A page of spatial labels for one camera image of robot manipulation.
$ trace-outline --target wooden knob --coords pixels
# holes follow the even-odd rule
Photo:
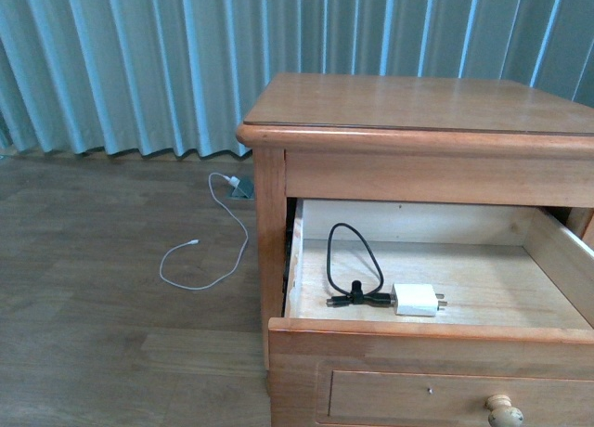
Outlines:
[[[511,400],[505,395],[491,396],[486,400],[486,407],[491,410],[491,427],[520,427],[523,422],[522,412],[511,406]]]

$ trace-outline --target white charging cable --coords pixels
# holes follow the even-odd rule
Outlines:
[[[243,253],[245,252],[245,248],[248,246],[248,241],[250,240],[250,236],[248,235],[248,229],[246,229],[245,226],[243,225],[243,223],[241,223],[241,221],[231,211],[229,211],[229,208],[228,207],[226,207],[221,201],[219,201],[214,196],[214,191],[213,191],[213,176],[221,176],[222,178],[225,179],[225,181],[227,183],[229,183],[234,188],[236,188],[238,186],[239,180],[235,176],[229,177],[229,176],[226,176],[226,175],[222,175],[222,174],[218,174],[216,172],[213,172],[210,175],[208,175],[208,188],[211,190],[211,196],[213,197],[213,200],[215,200],[219,204],[219,206],[221,206],[223,209],[225,209],[229,213],[229,215],[231,215],[233,217],[233,219],[239,223],[239,225],[243,229],[243,232],[245,233],[245,241],[243,241],[243,244],[241,245],[241,249],[239,250],[238,260],[237,260],[237,262],[235,262],[235,266],[233,266],[233,269],[231,269],[229,272],[227,272],[226,274],[224,274],[222,277],[219,277],[217,280],[215,280],[210,285],[206,285],[206,286],[192,287],[192,286],[180,285],[179,283],[175,283],[174,281],[171,281],[170,279],[166,278],[163,275],[163,264],[165,263],[165,259],[169,256],[169,254],[171,252],[173,252],[173,251],[176,251],[176,250],[178,250],[180,248],[183,248],[184,246],[189,246],[189,245],[192,245],[192,244],[198,244],[200,242],[198,239],[192,239],[192,240],[190,240],[190,241],[188,241],[186,243],[179,244],[179,245],[175,246],[174,248],[170,249],[169,251],[167,251],[167,253],[161,259],[161,265],[159,266],[159,276],[161,277],[162,280],[166,281],[170,285],[174,285],[177,288],[181,288],[182,290],[188,290],[188,291],[203,291],[203,290],[208,290],[209,288],[211,288],[214,285],[216,285],[222,279],[229,277],[231,274],[233,274],[237,270],[237,268],[239,266],[239,262],[241,261],[241,257],[243,256]]]

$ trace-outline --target white charger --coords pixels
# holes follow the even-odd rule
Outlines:
[[[391,292],[394,312],[398,316],[435,317],[437,311],[445,309],[445,296],[436,294],[433,285],[393,284]]]

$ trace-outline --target open drawer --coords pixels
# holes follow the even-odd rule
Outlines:
[[[369,241],[383,291],[429,283],[446,310],[327,307],[338,222]],[[594,252],[543,211],[299,201],[290,261],[285,317],[269,323],[274,426],[486,426],[497,395],[523,420],[502,407],[492,425],[594,425]],[[377,285],[349,231],[334,235],[332,276]]]

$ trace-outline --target nightstand top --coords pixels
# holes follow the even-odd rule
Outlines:
[[[244,123],[594,136],[594,109],[512,81],[282,73]]]

